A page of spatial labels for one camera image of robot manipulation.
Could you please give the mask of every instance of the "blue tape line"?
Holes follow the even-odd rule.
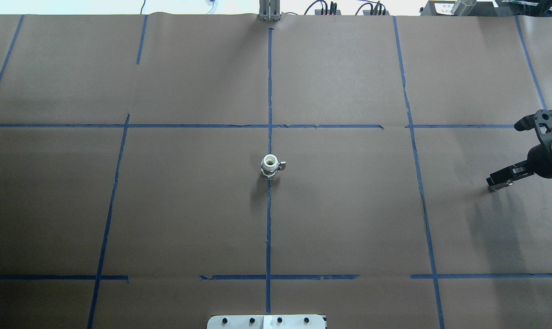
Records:
[[[128,125],[131,128],[267,128],[268,125],[221,125],[221,124],[149,124],[149,123],[132,123]]]
[[[340,275],[272,275],[272,280],[355,280],[356,274]]]
[[[123,128],[124,125],[94,123],[0,123],[0,128]]]
[[[266,230],[266,314],[272,312],[272,181],[268,180],[268,224]]]
[[[438,322],[440,328],[444,329],[444,316],[442,314],[442,301],[440,299],[440,289],[438,287],[438,277],[436,276],[436,263],[434,260],[434,248],[432,247],[432,235],[430,234],[430,221],[428,221],[428,210],[426,209],[426,197],[424,196],[424,185],[422,183],[422,172],[420,171],[420,161],[418,160],[418,148],[416,148],[416,140],[414,135],[414,123],[410,108],[410,101],[405,89],[405,71],[404,61],[401,54],[400,34],[397,29],[397,19],[393,17],[393,27],[395,31],[395,44],[397,45],[397,55],[400,63],[401,83],[404,90],[405,106],[408,109],[408,123],[410,127],[410,138],[412,140],[412,150],[414,151],[414,163],[416,166],[416,175],[418,176],[418,189],[420,190],[420,198],[424,208],[424,223],[426,224],[426,242],[428,243],[428,255],[430,256],[430,267],[432,268],[432,281],[434,282],[434,294],[436,297],[436,310],[438,311]]]
[[[0,280],[95,280],[95,275],[0,275]],[[130,281],[128,275],[107,275],[102,280]]]
[[[2,82],[2,77],[4,77],[4,72],[6,71],[6,66],[8,65],[10,55],[12,54],[12,50],[14,49],[14,44],[16,43],[16,39],[18,38],[18,34],[20,33],[22,21],[24,21],[24,15],[21,15],[21,18],[18,21],[18,27],[16,27],[16,31],[14,32],[14,36],[10,44],[10,48],[8,48],[8,53],[6,54],[6,58],[4,59],[4,64],[2,65],[2,69],[0,69],[0,82]]]
[[[418,128],[482,128],[482,129],[515,129],[513,125],[413,125]]]
[[[432,275],[413,274],[413,280],[429,280]],[[537,279],[552,278],[552,273],[479,273],[479,274],[439,274],[438,279]]]
[[[384,129],[381,125],[274,125],[276,128],[373,128]]]
[[[123,128],[125,125],[109,123],[0,123],[1,128]],[[269,128],[269,125],[225,125],[220,123],[130,123],[130,128]],[[272,128],[373,128],[384,129],[381,125],[272,125]]]
[[[357,274],[339,274],[339,275],[270,275],[270,280],[355,280],[359,277]],[[209,280],[266,280],[266,275],[213,275],[206,277],[200,275],[201,281]]]
[[[526,47],[526,41],[524,40],[524,33],[521,31],[521,23],[520,23],[519,16],[515,16],[515,24],[517,25],[517,31],[520,34],[521,46],[524,49],[524,54],[526,54],[526,60],[528,61],[528,67],[530,67],[533,83],[535,84],[535,90],[537,91],[537,96],[539,97],[539,101],[541,102],[541,107],[544,110],[547,110],[546,102],[543,100],[543,96],[541,95],[541,89],[539,88],[539,83],[537,83],[537,77],[535,76],[535,71],[533,71],[533,65],[531,63],[530,53],[528,52],[528,49]]]
[[[128,114],[126,118],[126,123],[124,124],[124,133],[121,137],[121,146],[120,146],[120,152],[117,156],[117,166],[116,166],[116,175],[113,179],[113,188],[111,189],[111,198],[109,199],[109,210],[107,211],[107,221],[105,223],[105,231],[103,233],[103,243],[101,245],[101,254],[99,255],[99,265],[97,268],[97,276],[95,279],[95,287],[94,287],[94,295],[93,299],[91,301],[91,309],[89,312],[89,320],[87,322],[87,328],[91,329],[93,325],[93,319],[95,314],[95,306],[97,304],[97,297],[99,293],[99,282],[101,281],[101,273],[103,271],[103,260],[105,258],[105,249],[107,247],[107,236],[109,235],[109,227],[111,225],[111,215],[113,214],[113,201],[116,197],[116,190],[117,190],[117,182],[120,176],[120,165],[121,165],[121,157],[124,153],[124,146],[126,145],[126,137],[128,133],[128,122],[130,121],[130,115]]]
[[[270,27],[268,29],[268,154],[272,153],[272,31]]]
[[[265,280],[265,275],[213,275],[212,277],[206,277],[200,275],[199,278],[202,281],[207,280]]]
[[[272,153],[272,32],[268,29],[268,154]],[[268,181],[268,214],[266,230],[266,314],[272,312],[272,182]]]
[[[144,24],[142,25],[142,37],[140,37],[140,48],[138,48],[138,58],[136,64],[140,65],[140,59],[142,58],[142,47],[144,46],[144,36],[146,35],[146,24],[148,23],[148,15],[144,15]]]

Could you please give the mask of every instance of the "pipe fitting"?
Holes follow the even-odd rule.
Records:
[[[278,162],[278,158],[274,154],[268,154],[263,157],[260,172],[265,180],[274,179],[278,170],[284,169],[286,169],[286,162]]]

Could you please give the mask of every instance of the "white wall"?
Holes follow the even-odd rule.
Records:
[[[217,14],[257,13],[258,0],[216,0]],[[143,0],[0,0],[0,14],[138,14]],[[313,0],[281,0],[282,12],[304,13]],[[359,0],[338,0],[343,15],[354,15],[361,4]],[[392,15],[419,15],[426,0],[384,0]],[[193,13],[204,14],[211,10],[209,0],[146,0],[144,13]]]

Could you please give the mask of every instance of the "label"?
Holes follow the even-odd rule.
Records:
[[[440,15],[452,15],[452,7],[454,4],[434,4],[436,8],[436,13]]]

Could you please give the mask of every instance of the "robotic arm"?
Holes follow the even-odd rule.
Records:
[[[527,160],[492,173],[487,178],[490,191],[501,190],[533,174],[552,178],[552,111],[539,110],[516,122],[514,127],[517,131],[535,129],[540,144],[531,148]]]

